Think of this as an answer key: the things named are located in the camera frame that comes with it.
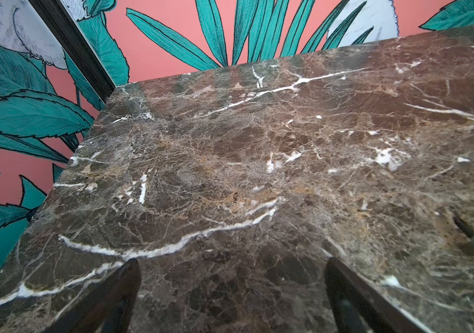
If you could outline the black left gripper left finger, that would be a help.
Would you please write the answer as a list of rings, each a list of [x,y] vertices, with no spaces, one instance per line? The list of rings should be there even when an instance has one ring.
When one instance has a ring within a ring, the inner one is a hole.
[[[140,285],[138,260],[130,259],[44,331],[127,332]]]

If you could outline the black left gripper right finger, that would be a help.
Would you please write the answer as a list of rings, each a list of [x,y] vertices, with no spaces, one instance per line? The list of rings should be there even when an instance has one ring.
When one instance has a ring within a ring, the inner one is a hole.
[[[328,301],[339,332],[425,332],[338,258],[324,269]]]

